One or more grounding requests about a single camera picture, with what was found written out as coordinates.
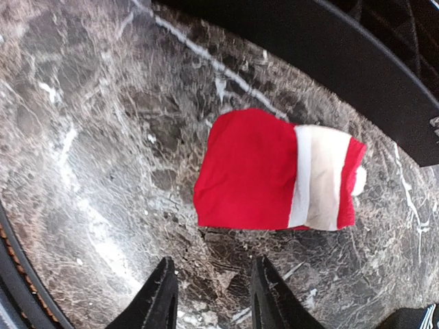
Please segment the red white sock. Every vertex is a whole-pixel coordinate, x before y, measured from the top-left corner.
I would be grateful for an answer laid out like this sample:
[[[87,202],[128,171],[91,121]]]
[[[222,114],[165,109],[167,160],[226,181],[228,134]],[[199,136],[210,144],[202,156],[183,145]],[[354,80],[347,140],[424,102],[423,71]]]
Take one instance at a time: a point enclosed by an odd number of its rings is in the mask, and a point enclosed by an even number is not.
[[[288,123],[257,108],[217,118],[195,183],[198,224],[337,231],[355,224],[367,147],[346,132]]]

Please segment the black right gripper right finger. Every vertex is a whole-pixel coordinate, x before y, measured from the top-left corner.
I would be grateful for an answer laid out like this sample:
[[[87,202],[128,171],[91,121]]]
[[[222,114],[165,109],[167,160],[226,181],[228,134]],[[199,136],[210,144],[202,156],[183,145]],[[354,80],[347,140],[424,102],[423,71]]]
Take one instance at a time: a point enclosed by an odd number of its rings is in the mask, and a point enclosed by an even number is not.
[[[253,328],[323,327],[294,296],[267,256],[254,259],[250,296]]]

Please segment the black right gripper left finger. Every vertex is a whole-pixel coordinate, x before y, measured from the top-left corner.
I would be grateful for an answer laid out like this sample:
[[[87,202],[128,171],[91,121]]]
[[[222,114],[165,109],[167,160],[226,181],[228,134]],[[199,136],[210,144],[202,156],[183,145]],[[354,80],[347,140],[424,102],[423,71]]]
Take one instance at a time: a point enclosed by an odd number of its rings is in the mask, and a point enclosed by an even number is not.
[[[164,257],[130,304],[107,329],[174,329],[178,313],[178,279],[172,258]]]

